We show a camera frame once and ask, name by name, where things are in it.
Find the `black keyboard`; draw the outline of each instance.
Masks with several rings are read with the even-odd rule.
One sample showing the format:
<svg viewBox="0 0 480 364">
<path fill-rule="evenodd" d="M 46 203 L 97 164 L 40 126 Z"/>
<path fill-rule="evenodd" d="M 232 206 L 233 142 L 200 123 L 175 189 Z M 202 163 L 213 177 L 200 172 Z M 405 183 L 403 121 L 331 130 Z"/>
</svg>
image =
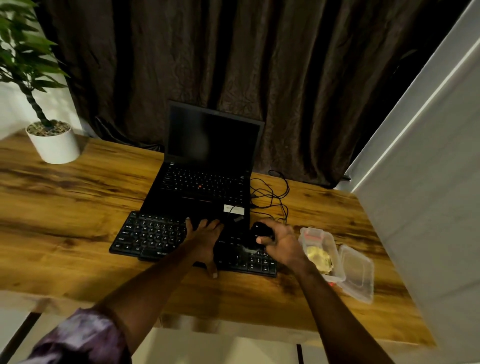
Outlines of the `black keyboard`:
<svg viewBox="0 0 480 364">
<path fill-rule="evenodd" d="M 158 215 L 132 211 L 115 241 L 110 253 L 135 256 L 140 260 L 157 261 L 174 251 L 187 234 L 185 222 Z M 214 247 L 214 261 L 219 270 L 258 274 L 276 277 L 276 262 L 259 245 L 248 250 L 242 239 L 231 234 L 222 234 Z"/>
<path fill-rule="evenodd" d="M 238 205 L 244 198 L 244 182 L 244 176 L 217 175 L 170 163 L 163 177 L 161 189 L 219 198 L 232 205 Z"/>
</svg>

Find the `white sticker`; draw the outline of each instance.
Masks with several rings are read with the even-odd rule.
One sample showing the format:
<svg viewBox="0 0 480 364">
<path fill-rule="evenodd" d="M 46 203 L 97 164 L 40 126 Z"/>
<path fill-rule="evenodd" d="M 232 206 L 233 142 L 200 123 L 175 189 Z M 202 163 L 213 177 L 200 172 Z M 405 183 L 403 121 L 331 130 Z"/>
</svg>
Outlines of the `white sticker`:
<svg viewBox="0 0 480 364">
<path fill-rule="evenodd" d="M 232 206 L 232 205 L 223 205 L 223 212 L 228 212 L 237 215 L 245 215 L 245 209 L 240 206 Z"/>
</svg>

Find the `person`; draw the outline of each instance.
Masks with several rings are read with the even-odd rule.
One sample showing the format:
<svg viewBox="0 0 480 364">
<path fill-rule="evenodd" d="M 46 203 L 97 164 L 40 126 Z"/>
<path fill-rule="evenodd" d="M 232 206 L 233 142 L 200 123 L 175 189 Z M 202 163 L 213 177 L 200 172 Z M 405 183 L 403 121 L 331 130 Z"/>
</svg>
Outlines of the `person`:
<svg viewBox="0 0 480 364">
<path fill-rule="evenodd" d="M 329 363 L 393 363 L 358 322 L 315 265 L 308 260 L 293 229 L 272 219 L 260 220 L 275 241 L 258 237 L 268 254 L 288 267 L 298 280 L 315 319 Z M 213 247 L 223 224 L 200 221 L 195 230 L 186 220 L 187 236 L 172 253 L 107 295 L 91 309 L 79 309 L 38 342 L 23 364 L 131 363 L 160 316 L 171 293 L 194 262 L 218 272 Z"/>
</svg>

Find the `plant stem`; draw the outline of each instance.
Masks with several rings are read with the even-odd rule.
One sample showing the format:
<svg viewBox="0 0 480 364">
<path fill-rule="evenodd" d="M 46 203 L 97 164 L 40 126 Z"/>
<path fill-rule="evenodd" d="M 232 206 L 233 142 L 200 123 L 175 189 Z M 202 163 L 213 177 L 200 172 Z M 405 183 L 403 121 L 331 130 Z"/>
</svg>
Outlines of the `plant stem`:
<svg viewBox="0 0 480 364">
<path fill-rule="evenodd" d="M 45 127 L 45 129 L 47 130 L 53 129 L 52 122 L 47 119 L 40 105 L 36 103 L 36 100 L 32 95 L 32 91 L 23 83 L 23 81 L 15 80 L 15 83 L 20 87 L 20 90 L 25 94 L 28 103 L 32 106 L 33 110 L 35 110 L 37 117 L 40 119 L 40 122 Z"/>
</svg>

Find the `table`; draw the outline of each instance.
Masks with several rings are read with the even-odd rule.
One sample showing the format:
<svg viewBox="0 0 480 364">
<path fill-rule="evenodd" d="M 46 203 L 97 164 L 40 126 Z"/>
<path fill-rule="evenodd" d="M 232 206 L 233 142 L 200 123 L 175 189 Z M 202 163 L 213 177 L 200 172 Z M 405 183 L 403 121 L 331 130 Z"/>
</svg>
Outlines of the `table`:
<svg viewBox="0 0 480 364">
<path fill-rule="evenodd" d="M 79 137 L 74 162 L 43 162 L 24 132 L 0 142 L 0 301 L 4 307 L 69 315 L 88 307 L 151 263 L 108 248 L 132 210 L 142 205 L 163 154 Z M 280 178 L 261 177 L 280 194 Z M 410 350 L 434 340 L 367 215 L 353 194 L 289 181 L 288 222 L 299 234 L 333 234 L 375 264 L 373 304 L 335 291 L 381 345 Z M 281 216 L 279 208 L 268 212 Z M 263 217 L 252 212 L 252 222 Z M 193 267 L 174 291 L 159 325 L 267 340 L 321 345 L 295 278 L 221 271 L 210 279 Z"/>
</svg>

